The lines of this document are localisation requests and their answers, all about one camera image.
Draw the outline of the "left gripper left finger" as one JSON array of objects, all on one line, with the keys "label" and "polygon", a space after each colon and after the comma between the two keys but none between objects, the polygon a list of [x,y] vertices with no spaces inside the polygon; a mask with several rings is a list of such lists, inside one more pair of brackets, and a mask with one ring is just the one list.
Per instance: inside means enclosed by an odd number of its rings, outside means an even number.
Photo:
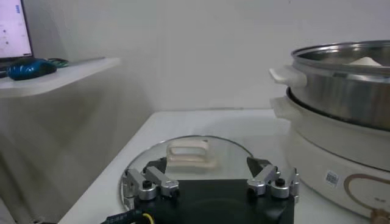
[{"label": "left gripper left finger", "polygon": [[151,201],[158,196],[177,198],[179,182],[165,175],[167,159],[165,157],[149,161],[141,172],[134,168],[124,171],[122,195],[138,197],[141,201]]}]

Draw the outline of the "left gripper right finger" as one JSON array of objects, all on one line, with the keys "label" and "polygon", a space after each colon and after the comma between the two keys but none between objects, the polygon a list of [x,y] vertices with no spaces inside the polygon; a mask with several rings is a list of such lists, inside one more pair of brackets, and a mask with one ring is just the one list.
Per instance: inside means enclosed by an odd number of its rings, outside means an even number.
[{"label": "left gripper right finger", "polygon": [[295,167],[282,172],[266,159],[247,157],[252,178],[247,180],[248,191],[256,197],[270,193],[273,198],[299,201],[299,173]]}]

